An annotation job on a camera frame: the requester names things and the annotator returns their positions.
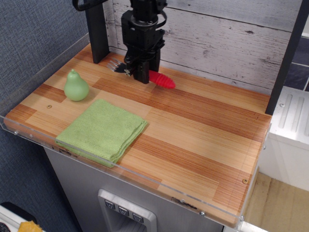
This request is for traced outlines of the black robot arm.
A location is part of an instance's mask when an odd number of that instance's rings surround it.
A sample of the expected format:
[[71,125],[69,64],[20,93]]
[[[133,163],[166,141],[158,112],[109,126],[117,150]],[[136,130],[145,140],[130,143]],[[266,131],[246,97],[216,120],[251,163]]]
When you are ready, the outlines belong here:
[[158,71],[161,48],[165,45],[161,29],[167,21],[163,11],[165,0],[132,0],[131,10],[121,16],[126,72],[144,84],[149,83],[150,71]]

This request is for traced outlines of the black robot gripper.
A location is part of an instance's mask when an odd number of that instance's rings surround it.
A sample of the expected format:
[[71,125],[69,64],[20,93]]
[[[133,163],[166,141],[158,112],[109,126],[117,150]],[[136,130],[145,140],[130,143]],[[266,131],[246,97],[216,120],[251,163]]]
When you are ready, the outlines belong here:
[[132,10],[126,11],[121,17],[123,43],[127,47],[124,62],[129,69],[136,68],[134,79],[143,84],[149,83],[149,69],[159,71],[161,48],[165,45],[161,27],[165,22],[158,23],[158,14],[141,18]]

